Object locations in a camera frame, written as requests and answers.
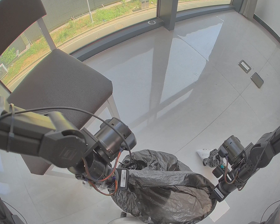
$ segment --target gray upholstered chair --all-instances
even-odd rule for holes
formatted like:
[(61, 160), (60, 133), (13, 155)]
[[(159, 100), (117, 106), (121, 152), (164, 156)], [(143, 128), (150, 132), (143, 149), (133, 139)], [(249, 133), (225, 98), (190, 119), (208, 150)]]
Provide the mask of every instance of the gray upholstered chair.
[[(45, 15), (41, 0), (0, 1), (0, 56), (35, 21), (52, 50), (15, 88), (8, 97), (8, 102), (23, 109), (76, 107), (97, 115), (108, 107), (111, 116), (119, 118), (112, 96), (112, 82), (78, 59), (57, 49), (42, 19)], [(78, 129), (89, 126), (94, 120), (78, 111), (57, 111), (65, 114)], [(41, 158), (27, 155), (22, 155), (22, 158), (31, 173), (42, 175), (52, 169), (51, 164)]]

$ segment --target baseboard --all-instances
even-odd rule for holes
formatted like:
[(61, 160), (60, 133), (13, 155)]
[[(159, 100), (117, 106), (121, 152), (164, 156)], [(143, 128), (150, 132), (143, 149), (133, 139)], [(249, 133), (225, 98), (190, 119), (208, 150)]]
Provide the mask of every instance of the baseboard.
[(272, 28), (270, 28), (263, 20), (261, 20), (258, 16), (254, 14), (253, 18), (260, 24), (262, 25), (269, 33), (272, 34), (273, 37), (276, 38), (276, 40), (280, 43), (280, 37), (277, 35), (276, 32), (273, 31)]

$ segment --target curtain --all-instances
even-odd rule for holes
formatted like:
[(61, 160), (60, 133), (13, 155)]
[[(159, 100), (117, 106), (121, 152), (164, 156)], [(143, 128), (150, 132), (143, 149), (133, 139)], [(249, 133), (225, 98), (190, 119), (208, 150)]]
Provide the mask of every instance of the curtain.
[(256, 4), (257, 0), (244, 0), (240, 13), (245, 17), (252, 19), (255, 12)]

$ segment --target chair seat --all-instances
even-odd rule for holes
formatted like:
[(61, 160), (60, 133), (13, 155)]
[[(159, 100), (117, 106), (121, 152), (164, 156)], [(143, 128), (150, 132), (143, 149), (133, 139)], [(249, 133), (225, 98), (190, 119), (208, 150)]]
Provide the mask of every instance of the chair seat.
[[(68, 106), (95, 113), (112, 91), (112, 82), (101, 73), (54, 49), (27, 74), (7, 100), (23, 109)], [(55, 111), (62, 112), (78, 129), (91, 117), (74, 110)]]

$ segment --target white pole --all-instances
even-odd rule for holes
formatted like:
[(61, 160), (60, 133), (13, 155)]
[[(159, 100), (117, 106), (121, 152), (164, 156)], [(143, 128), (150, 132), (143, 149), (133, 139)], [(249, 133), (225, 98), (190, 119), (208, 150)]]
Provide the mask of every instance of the white pole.
[(88, 6), (89, 16), (90, 16), (91, 22), (93, 22), (91, 11), (90, 11), (90, 7), (89, 7), (89, 2), (88, 2), (88, 0), (86, 0), (86, 1), (87, 1), (87, 6)]

